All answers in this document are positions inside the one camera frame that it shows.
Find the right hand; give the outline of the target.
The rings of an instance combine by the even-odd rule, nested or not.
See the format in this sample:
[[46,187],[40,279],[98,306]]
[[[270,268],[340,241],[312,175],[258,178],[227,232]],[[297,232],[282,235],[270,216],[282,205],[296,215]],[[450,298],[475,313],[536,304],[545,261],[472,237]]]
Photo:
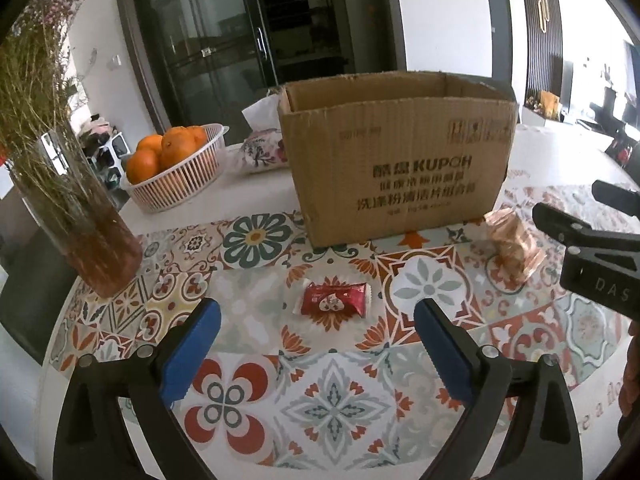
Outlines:
[[617,434],[620,440],[623,440],[628,428],[637,418],[634,414],[639,409],[639,370],[640,370],[640,352],[639,352],[639,323],[632,321],[629,326],[629,335],[631,342],[627,350],[627,362],[623,374],[623,385],[618,396],[618,404],[622,411],[622,419],[618,424]]

